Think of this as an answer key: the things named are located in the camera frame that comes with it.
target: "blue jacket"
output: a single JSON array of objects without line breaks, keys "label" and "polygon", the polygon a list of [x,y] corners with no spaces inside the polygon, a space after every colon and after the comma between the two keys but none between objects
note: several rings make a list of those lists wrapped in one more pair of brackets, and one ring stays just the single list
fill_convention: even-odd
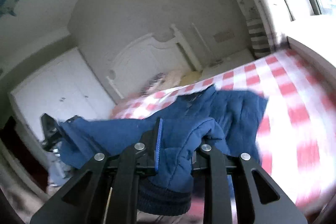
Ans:
[{"label": "blue jacket", "polygon": [[267,100],[250,91],[206,90],[177,97],[170,106],[143,119],[60,123],[67,137],[61,160],[76,168],[103,152],[118,155],[137,143],[143,132],[163,119],[158,173],[139,186],[138,208],[155,215],[180,215],[190,207],[193,178],[191,158],[202,137],[221,152],[249,153],[259,160],[255,137]]}]

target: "white cabinet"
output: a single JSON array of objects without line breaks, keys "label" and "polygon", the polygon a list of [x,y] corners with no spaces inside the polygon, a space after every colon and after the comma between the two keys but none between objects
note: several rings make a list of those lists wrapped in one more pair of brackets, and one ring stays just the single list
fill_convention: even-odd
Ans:
[{"label": "white cabinet", "polygon": [[39,141],[44,139],[40,121],[43,113],[58,121],[74,115],[107,119],[115,105],[76,48],[34,72],[11,95]]}]

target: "striped fabric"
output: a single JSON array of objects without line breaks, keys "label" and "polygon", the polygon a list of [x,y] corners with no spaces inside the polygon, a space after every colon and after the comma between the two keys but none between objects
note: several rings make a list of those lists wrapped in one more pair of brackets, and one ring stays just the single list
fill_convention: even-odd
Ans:
[{"label": "striped fabric", "polygon": [[251,37],[252,48],[256,58],[270,54],[270,48],[264,25],[260,18],[246,21]]}]

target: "gray wall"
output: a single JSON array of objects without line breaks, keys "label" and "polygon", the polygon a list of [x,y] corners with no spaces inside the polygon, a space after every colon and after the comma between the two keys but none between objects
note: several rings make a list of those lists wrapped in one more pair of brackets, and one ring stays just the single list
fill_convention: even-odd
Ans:
[{"label": "gray wall", "polygon": [[[113,96],[105,76],[110,61],[132,40],[154,32],[159,41],[172,37],[175,23],[203,64],[209,54],[191,28],[194,22],[217,58],[250,44],[245,19],[236,0],[78,0],[68,29],[86,61]],[[234,38],[215,42],[213,35],[232,30]]]},{"label": "gray wall", "polygon": [[0,128],[4,126],[8,117],[13,115],[8,92],[35,70],[75,46],[73,38],[68,36],[31,55],[0,80]]}]

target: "bed post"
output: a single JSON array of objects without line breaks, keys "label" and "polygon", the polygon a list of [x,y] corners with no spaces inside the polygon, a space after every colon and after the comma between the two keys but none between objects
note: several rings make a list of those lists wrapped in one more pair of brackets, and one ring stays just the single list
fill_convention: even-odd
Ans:
[{"label": "bed post", "polygon": [[171,28],[173,29],[175,37],[177,38],[178,42],[182,46],[183,50],[185,51],[185,54],[187,55],[187,57],[189,58],[189,60],[191,61],[191,63],[195,67],[195,69],[197,71],[202,71],[203,67],[202,67],[200,61],[198,60],[198,58],[194,54],[194,52],[191,49],[187,40],[184,38],[182,32],[178,28],[176,28],[175,24],[172,24]]}]

